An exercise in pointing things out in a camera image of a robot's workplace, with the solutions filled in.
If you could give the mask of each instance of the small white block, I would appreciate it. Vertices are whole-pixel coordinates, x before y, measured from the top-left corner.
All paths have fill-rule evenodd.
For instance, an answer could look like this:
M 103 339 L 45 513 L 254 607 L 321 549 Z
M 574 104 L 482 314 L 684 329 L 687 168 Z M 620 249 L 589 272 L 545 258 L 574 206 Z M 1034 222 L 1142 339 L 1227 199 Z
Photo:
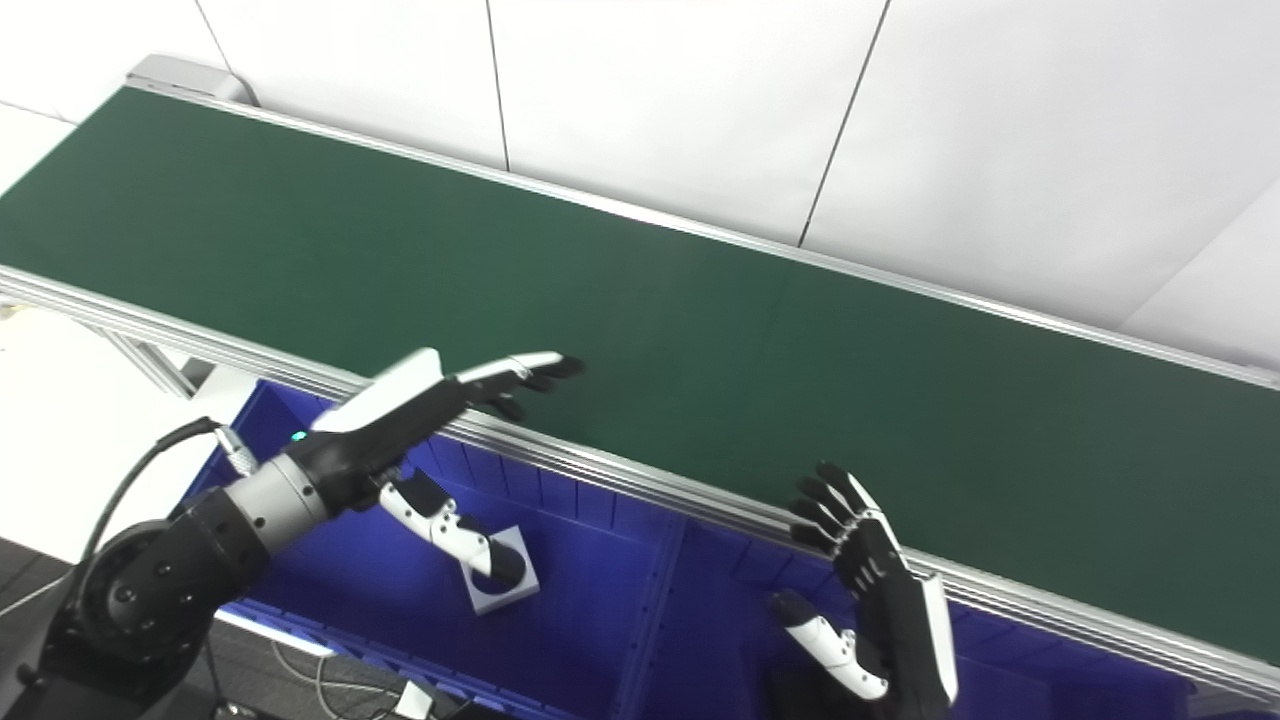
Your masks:
M 518 552 L 520 556 L 525 559 L 525 578 L 520 580 L 518 585 L 504 593 L 490 594 L 477 589 L 475 583 L 471 580 L 471 569 L 460 564 L 462 568 L 462 579 L 467 583 L 467 594 L 471 596 L 471 607 L 475 609 L 476 615 L 493 612 L 504 605 L 511 605 L 517 600 L 524 600 L 539 591 L 538 573 L 534 571 L 534 562 L 529 559 L 529 548 L 525 547 L 525 537 L 520 534 L 520 528 L 507 528 L 500 533 L 489 536 L 489 539 L 500 542 L 502 544 Z
M 431 716 L 433 705 L 435 701 L 422 688 L 406 683 L 401 701 L 396 703 L 396 715 L 408 720 L 426 720 Z

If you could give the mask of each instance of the white wall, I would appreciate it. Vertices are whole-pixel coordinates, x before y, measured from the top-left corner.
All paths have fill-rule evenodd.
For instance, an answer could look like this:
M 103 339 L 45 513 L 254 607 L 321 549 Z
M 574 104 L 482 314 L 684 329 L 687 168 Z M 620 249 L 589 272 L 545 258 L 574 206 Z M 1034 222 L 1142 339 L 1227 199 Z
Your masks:
M 8 0 L 0 102 L 79 120 L 147 53 L 225 63 L 268 108 L 1280 369 L 1280 5 L 893 0 L 837 143 L 882 8 Z

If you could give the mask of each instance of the white square object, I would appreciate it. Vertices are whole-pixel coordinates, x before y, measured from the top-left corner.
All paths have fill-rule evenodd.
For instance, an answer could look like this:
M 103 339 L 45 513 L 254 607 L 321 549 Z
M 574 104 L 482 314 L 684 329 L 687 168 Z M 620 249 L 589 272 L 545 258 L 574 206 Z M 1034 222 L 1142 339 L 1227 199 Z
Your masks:
M 502 594 L 490 594 L 483 592 L 475 587 L 471 582 L 471 569 L 466 565 L 460 564 L 462 568 L 462 579 L 467 583 L 467 594 L 471 596 L 471 607 L 475 609 L 476 615 L 485 615 L 498 610 L 499 607 L 511 605 L 517 600 L 524 600 L 534 593 L 536 593 L 540 587 L 538 584 L 538 573 L 534 571 L 534 562 L 529 559 L 529 548 L 525 547 L 525 537 L 520 534 L 518 527 L 511 527 L 500 533 L 494 533 L 489 536 L 490 541 L 500 542 L 502 544 L 515 550 L 525 559 L 525 577 L 520 580 L 520 584 L 511 588 Z

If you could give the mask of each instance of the black cable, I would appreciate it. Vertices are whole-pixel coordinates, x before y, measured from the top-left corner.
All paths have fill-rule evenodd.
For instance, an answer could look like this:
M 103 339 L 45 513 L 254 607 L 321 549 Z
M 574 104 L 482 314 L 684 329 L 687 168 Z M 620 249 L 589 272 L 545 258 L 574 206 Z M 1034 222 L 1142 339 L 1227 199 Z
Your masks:
M 214 646 L 210 643 L 209 635 L 205 635 L 205 665 L 209 665 L 209 679 L 214 684 L 214 697 L 221 706 L 227 696 L 223 694 L 223 684 L 218 680 L 218 667 L 214 666 Z
M 115 514 L 115 509 L 120 505 L 120 501 L 124 500 L 124 493 L 129 492 L 129 487 L 133 486 L 133 482 L 138 479 L 138 475 L 142 474 L 142 470 L 145 470 L 152 460 L 155 460 L 161 452 L 184 439 L 211 433 L 220 427 L 221 423 L 215 423 L 209 418 L 200 418 L 157 439 L 156 443 L 151 446 L 151 450 L 147 450 L 146 454 L 133 464 L 129 473 L 124 475 L 123 480 L 120 480 L 119 487 L 116 487 L 115 492 L 111 493 L 111 498 L 106 501 L 106 507 L 104 507 L 102 514 L 97 516 L 97 524 L 93 525 L 93 532 L 90 533 L 88 542 L 84 543 L 84 552 L 81 553 L 81 562 L 86 562 L 88 559 L 93 557 L 95 552 L 97 552 L 97 543 L 102 541 L 102 533 L 106 532 L 106 524 L 111 521 L 111 515 Z

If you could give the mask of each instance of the robot fingertip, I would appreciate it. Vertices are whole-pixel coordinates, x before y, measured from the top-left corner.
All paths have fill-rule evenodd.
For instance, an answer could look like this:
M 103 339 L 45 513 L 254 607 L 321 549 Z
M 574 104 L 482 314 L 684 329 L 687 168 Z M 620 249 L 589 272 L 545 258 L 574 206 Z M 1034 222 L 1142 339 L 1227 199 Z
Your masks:
M 797 628 L 818 616 L 818 609 L 790 588 L 769 597 L 769 612 L 783 628 Z

